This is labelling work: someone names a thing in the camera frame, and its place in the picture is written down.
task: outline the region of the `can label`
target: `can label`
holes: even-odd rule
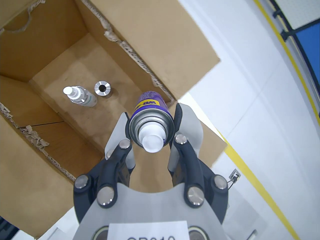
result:
[[[135,109],[133,111],[132,117],[140,111],[150,108],[160,109],[170,114],[168,107],[160,94],[158,94],[155,91],[146,91],[139,97],[137,105],[135,106]]]

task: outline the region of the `bottle label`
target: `bottle label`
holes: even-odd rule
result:
[[[96,105],[96,103],[97,103],[97,98],[91,92],[88,92],[88,99],[84,103],[81,103],[80,105],[93,107]]]

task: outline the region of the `white label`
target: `white label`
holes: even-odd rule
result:
[[[108,240],[189,240],[187,221],[112,223]]]

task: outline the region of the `white spray cap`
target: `white spray cap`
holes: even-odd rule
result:
[[[147,122],[141,126],[138,139],[145,151],[156,153],[161,150],[166,139],[165,129],[158,122]]]
[[[65,87],[63,89],[63,93],[65,95],[68,95],[69,99],[71,100],[76,100],[76,99],[79,99],[80,96],[81,96],[81,89],[79,89],[78,87]]]

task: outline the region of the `blue panel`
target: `blue panel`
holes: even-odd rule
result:
[[[297,37],[320,83],[320,24],[298,32]]]

